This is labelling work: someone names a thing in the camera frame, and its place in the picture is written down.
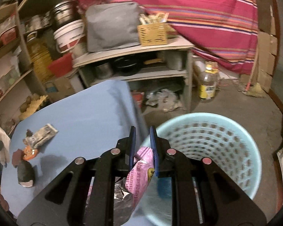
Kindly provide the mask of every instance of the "laundry basket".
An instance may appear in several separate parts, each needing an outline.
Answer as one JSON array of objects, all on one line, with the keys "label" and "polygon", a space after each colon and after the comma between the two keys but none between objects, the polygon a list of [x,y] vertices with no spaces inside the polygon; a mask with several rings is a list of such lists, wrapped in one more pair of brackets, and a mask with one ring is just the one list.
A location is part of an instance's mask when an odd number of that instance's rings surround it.
[{"label": "laundry basket", "polygon": [[[158,137],[169,141],[171,148],[188,158],[211,158],[251,199],[254,198],[261,180],[261,157],[251,135],[237,122],[212,113],[191,113],[163,123],[156,132]],[[150,147],[149,137],[142,146]],[[163,209],[155,210],[166,203],[159,201],[160,198],[157,202],[149,200],[149,196],[158,197],[156,187],[151,183],[142,207],[153,223],[168,225],[167,213]]]}]

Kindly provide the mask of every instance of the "metal screw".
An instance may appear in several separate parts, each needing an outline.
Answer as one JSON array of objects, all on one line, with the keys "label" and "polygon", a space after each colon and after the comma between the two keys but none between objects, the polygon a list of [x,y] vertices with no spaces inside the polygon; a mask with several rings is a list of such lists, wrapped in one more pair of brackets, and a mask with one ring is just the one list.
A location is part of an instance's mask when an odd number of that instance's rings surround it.
[{"label": "metal screw", "polygon": [[120,152],[121,151],[118,148],[114,148],[114,149],[111,150],[111,154],[113,154],[113,155],[118,155]]},{"label": "metal screw", "polygon": [[78,165],[81,165],[84,163],[84,158],[83,157],[78,157],[75,159],[75,163]]},{"label": "metal screw", "polygon": [[175,154],[176,154],[176,150],[175,150],[175,149],[168,149],[168,150],[167,150],[167,153],[168,153],[169,155],[175,155]]},{"label": "metal screw", "polygon": [[210,165],[212,163],[212,160],[209,157],[205,157],[202,159],[202,162],[206,165]]}]

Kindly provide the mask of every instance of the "blue table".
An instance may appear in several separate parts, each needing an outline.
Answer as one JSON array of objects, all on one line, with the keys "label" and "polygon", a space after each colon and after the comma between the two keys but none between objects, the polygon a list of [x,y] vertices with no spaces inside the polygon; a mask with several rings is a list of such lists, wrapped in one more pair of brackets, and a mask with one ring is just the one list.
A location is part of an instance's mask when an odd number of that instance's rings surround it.
[{"label": "blue table", "polygon": [[132,125],[137,132],[135,150],[148,134],[127,82],[113,80],[53,103],[20,122],[11,140],[10,154],[25,147],[22,140],[27,129],[35,132],[47,123],[59,132],[29,161],[36,173],[35,186],[19,185],[17,169],[11,163],[3,168],[2,195],[16,217],[76,157],[99,157],[115,147],[119,139],[127,137]]}]

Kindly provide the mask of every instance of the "gray cloth cover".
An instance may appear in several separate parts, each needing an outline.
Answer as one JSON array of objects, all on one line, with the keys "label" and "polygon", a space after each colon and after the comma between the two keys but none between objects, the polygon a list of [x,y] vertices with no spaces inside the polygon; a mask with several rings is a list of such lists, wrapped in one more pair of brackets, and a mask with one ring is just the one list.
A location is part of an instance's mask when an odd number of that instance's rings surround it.
[{"label": "gray cloth cover", "polygon": [[137,26],[142,9],[135,2],[90,6],[86,11],[89,52],[139,45]]}]

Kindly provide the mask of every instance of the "yellow basket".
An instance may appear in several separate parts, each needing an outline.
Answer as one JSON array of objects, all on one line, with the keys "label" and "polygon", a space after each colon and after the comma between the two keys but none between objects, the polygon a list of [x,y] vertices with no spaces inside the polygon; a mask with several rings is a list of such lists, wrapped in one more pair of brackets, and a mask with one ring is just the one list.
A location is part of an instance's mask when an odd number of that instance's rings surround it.
[{"label": "yellow basket", "polygon": [[168,44],[166,23],[153,23],[138,25],[139,42],[142,46],[155,46]]}]

